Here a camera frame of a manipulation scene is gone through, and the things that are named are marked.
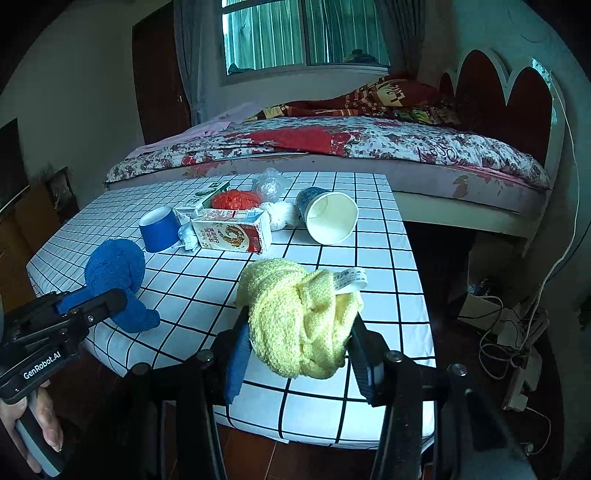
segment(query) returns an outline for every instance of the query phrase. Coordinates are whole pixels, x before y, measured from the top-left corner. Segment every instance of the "floral bedsheet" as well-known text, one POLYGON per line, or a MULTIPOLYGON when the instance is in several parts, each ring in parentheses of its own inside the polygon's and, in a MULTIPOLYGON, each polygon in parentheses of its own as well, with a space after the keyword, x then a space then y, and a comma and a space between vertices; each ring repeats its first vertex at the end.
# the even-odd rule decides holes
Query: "floral bedsheet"
POLYGON ((295 151, 487 168, 538 190, 550 188, 547 173, 531 155, 499 140, 451 128, 365 116, 283 117, 230 126, 211 137, 124 160, 109 170, 106 182, 169 168, 295 151))

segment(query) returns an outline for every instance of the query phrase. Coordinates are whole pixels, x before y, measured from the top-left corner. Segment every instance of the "window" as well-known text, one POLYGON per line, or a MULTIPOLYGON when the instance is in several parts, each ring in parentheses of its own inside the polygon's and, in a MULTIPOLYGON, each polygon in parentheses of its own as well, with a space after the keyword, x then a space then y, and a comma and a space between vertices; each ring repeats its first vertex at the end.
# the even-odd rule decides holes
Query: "window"
POLYGON ((222 0, 226 73, 389 58, 374 0, 222 0))

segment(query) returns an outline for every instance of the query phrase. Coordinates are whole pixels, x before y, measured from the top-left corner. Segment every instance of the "yellow cloth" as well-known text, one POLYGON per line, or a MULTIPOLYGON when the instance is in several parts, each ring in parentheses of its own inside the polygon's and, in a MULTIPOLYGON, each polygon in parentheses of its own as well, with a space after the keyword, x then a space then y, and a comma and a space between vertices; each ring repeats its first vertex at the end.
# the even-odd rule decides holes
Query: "yellow cloth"
POLYGON ((346 342, 363 301, 358 291, 335 295, 328 270, 309 273, 279 258, 242 271, 236 306, 250 308, 252 347, 274 372, 330 378, 345 365, 346 342))

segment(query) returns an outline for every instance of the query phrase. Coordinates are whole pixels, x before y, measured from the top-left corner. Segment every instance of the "red plastic bag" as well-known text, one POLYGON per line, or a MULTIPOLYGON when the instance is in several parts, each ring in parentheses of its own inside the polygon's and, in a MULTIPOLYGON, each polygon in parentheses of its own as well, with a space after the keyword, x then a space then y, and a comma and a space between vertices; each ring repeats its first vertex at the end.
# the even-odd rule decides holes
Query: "red plastic bag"
POLYGON ((258 207, 261 199, 256 193, 243 192, 242 190, 228 190, 218 193, 212 198, 212 208, 222 210, 248 210, 258 207))

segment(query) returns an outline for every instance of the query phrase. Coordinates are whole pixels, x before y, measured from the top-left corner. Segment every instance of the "fabric tag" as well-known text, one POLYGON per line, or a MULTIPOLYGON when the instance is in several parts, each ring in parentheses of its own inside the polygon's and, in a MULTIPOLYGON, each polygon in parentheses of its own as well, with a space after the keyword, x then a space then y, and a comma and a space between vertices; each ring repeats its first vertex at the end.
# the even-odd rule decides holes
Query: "fabric tag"
POLYGON ((365 274, 365 269, 361 267, 348 268, 333 275, 335 295, 363 290, 368 286, 368 276, 365 274))

